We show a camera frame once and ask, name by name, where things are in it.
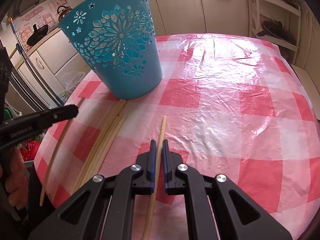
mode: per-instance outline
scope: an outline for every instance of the chopstick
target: chopstick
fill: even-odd
[[[110,128],[110,132],[108,132],[108,134],[105,136],[103,143],[99,147],[99,150],[95,156],[95,160],[92,161],[90,168],[88,169],[88,172],[86,173],[84,180],[81,183],[81,186],[88,182],[94,175],[98,174],[103,161],[106,158],[110,147],[126,118],[126,115],[120,115],[117,119],[115,119],[112,127]]]
[[[100,134],[98,135],[95,143],[93,144],[93,146],[92,146],[92,148],[90,150],[90,153],[89,153],[87,159],[84,162],[84,165],[82,166],[82,169],[81,169],[80,174],[79,174],[79,176],[77,178],[77,181],[76,181],[76,184],[75,184],[75,187],[73,189],[72,194],[74,194],[84,184],[84,183],[82,183],[83,181],[87,182],[86,174],[87,174],[88,170],[90,170],[91,163],[92,163],[95,155],[97,154],[97,151],[99,150],[99,147],[100,147],[101,143],[103,142],[105,136],[109,133],[111,125],[113,124],[113,122],[116,119],[117,115],[119,114],[119,112],[123,108],[125,102],[126,101],[124,99],[121,99],[117,103],[115,108],[111,111],[110,116],[108,117],[108,119],[107,119],[105,125],[103,126]]]
[[[144,225],[142,240],[148,240],[149,236],[150,236],[152,217],[153,217],[153,212],[154,212],[155,205],[156,205],[156,195],[157,195],[157,189],[158,189],[158,180],[159,180],[160,163],[161,163],[162,142],[164,140],[166,125],[167,125],[167,117],[164,116],[162,118],[160,136],[159,136],[159,142],[158,142],[158,148],[157,148],[157,154],[156,154],[155,190],[151,194],[150,199],[149,199],[146,223]]]
[[[78,103],[78,108],[80,108],[80,106],[82,105],[83,101],[84,101],[84,98],[81,98],[79,103]],[[41,194],[40,194],[40,206],[41,207],[43,205],[45,190],[46,190],[46,187],[47,187],[47,184],[48,184],[48,179],[49,179],[49,175],[50,175],[50,172],[51,172],[51,169],[52,169],[53,161],[54,161],[55,157],[57,156],[57,152],[59,150],[59,147],[60,147],[64,137],[66,136],[66,134],[68,132],[68,129],[70,128],[71,123],[72,123],[72,119],[69,119],[67,121],[66,126],[63,128],[61,136],[58,139],[58,142],[57,142],[57,144],[56,144],[56,146],[55,146],[55,148],[53,150],[51,159],[49,161],[48,169],[47,169],[47,171],[45,173],[44,182],[43,182],[42,188],[41,188]]]

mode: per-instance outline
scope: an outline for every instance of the frying pan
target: frying pan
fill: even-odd
[[[49,26],[46,24],[46,25],[43,25],[41,28],[37,29],[37,25],[34,24],[33,29],[34,29],[33,34],[27,40],[27,45],[30,47],[36,45],[44,36],[47,35]]]
[[[280,39],[282,41],[286,41],[291,44],[295,44],[295,38],[293,35],[283,29],[281,22],[276,21],[264,21],[262,24],[263,31],[257,33],[257,36],[265,36],[269,35],[271,37],[275,37],[277,39]]]

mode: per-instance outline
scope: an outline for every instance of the copper kettle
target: copper kettle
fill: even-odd
[[[57,14],[59,14],[58,21],[61,22],[62,18],[65,17],[71,10],[72,9],[70,6],[68,6],[68,7],[66,7],[64,5],[59,6],[57,9]]]

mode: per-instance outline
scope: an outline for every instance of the plastic table cover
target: plastic table cover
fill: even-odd
[[[169,146],[202,174],[226,174],[297,239],[320,203],[319,127],[311,102],[270,42],[220,34],[157,37],[163,69],[128,115],[100,169],[108,177],[158,140],[167,115]],[[68,104],[86,98],[54,161],[47,194],[55,207],[73,190],[107,111],[118,101],[91,71]],[[44,180],[65,121],[53,125],[35,158]],[[137,196],[132,239],[141,239],[148,196]],[[187,239],[183,196],[167,196],[161,170],[150,239]]]

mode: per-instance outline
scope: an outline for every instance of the metal screw cap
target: metal screw cap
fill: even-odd
[[[139,171],[139,170],[141,170],[141,166],[139,164],[134,164],[131,166],[131,170]]]
[[[103,177],[102,177],[102,175],[95,175],[95,176],[93,176],[92,180],[94,182],[100,182],[103,180]]]
[[[188,169],[188,165],[185,165],[183,163],[178,165],[179,171],[186,171],[187,169]]]
[[[219,182],[225,182],[226,180],[227,180],[227,177],[223,174],[219,174],[217,176],[217,181],[219,181]]]

